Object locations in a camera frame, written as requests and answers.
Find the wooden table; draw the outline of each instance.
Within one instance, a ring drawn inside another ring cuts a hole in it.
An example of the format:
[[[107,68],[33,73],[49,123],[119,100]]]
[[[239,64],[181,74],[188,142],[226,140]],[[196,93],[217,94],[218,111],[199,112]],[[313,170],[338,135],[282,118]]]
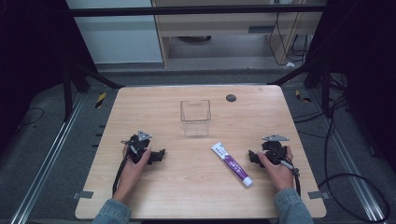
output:
[[[234,94],[235,102],[226,95]],[[186,137],[180,121],[180,101],[210,100],[209,135]],[[135,87],[119,91],[76,216],[94,218],[111,198],[120,166],[121,140],[143,130],[153,135],[153,151],[166,149],[163,161],[145,168],[131,198],[132,216],[150,218],[267,218],[277,217],[276,194],[265,170],[251,163],[248,150],[261,149],[262,137],[287,136],[295,167],[300,169],[302,198],[312,217],[324,217],[321,199],[309,199],[317,183],[302,143],[278,86],[176,86]],[[221,142],[253,180],[246,188],[210,148]]]

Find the white wall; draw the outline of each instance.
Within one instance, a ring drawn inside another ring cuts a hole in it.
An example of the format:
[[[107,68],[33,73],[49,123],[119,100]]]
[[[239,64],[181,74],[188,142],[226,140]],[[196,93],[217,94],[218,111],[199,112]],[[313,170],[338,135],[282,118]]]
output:
[[[70,8],[151,7],[149,0],[66,0]],[[75,18],[95,63],[161,63],[153,16]]]

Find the gray sleeve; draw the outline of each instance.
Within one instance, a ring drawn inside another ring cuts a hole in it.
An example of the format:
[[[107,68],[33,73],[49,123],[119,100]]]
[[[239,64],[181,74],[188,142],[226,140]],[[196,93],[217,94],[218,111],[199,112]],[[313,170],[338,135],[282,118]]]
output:
[[[128,223],[131,214],[132,211],[128,206],[119,201],[109,199],[100,209],[92,223]]]
[[[314,223],[303,200],[295,189],[283,189],[275,196],[275,206],[280,213],[279,223]]]

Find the transparent box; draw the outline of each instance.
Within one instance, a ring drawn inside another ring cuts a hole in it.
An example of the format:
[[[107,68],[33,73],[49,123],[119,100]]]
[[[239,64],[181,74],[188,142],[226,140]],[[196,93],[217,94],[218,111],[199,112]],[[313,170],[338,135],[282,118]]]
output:
[[[181,101],[180,119],[186,136],[209,134],[210,102],[208,100]]]

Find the toothpaste tube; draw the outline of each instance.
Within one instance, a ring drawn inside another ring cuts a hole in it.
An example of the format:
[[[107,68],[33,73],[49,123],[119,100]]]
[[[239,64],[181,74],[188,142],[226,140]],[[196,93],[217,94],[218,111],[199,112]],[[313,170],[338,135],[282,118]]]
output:
[[[248,188],[253,184],[253,180],[247,175],[242,167],[236,162],[233,157],[227,153],[221,142],[216,143],[212,150],[218,154],[218,156],[227,164],[233,173],[245,184]]]

